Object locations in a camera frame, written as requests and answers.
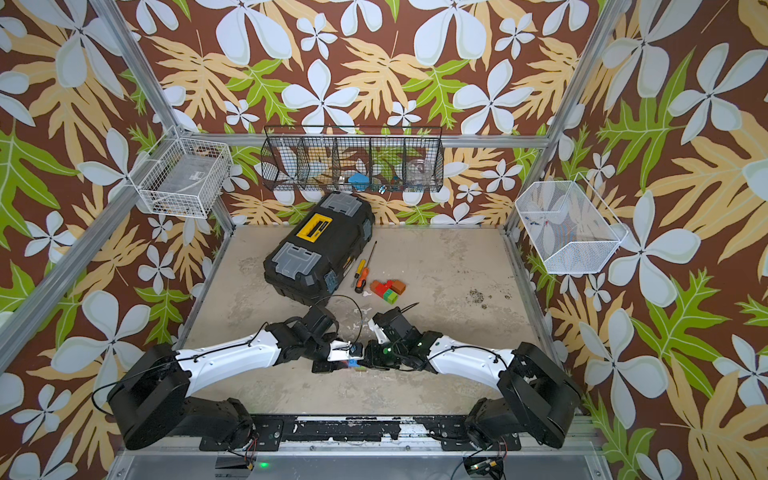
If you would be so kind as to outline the red long lego brick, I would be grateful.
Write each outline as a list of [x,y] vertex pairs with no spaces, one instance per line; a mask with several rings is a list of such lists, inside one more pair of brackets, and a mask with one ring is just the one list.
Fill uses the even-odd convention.
[[369,290],[382,299],[386,299],[389,296],[389,286],[387,283],[381,283],[374,280],[369,285]]

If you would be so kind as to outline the orange lego brick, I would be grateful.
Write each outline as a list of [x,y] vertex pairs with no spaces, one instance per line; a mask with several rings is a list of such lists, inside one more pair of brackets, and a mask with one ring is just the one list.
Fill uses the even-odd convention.
[[387,287],[398,295],[402,295],[406,290],[406,284],[400,280],[389,280]]

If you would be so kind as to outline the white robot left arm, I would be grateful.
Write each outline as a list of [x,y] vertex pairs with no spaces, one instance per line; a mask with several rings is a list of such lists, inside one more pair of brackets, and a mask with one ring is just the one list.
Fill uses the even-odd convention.
[[251,445],[256,428],[242,402],[202,399],[197,392],[251,370],[298,359],[362,359],[362,343],[341,340],[331,330],[335,323],[325,307],[313,306],[302,317],[266,323],[233,341],[197,349],[152,347],[107,395],[124,446],[139,450],[170,436],[197,437],[203,451]]

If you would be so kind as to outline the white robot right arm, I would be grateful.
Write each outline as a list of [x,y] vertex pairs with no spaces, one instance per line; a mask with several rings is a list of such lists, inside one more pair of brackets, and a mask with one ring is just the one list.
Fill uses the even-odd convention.
[[367,365],[453,375],[500,394],[478,400],[467,415],[464,428],[474,445],[486,447],[517,433],[548,447],[564,445],[582,390],[538,346],[522,342],[515,349],[491,349],[421,332],[399,307],[375,314],[368,325],[377,339],[365,348]]

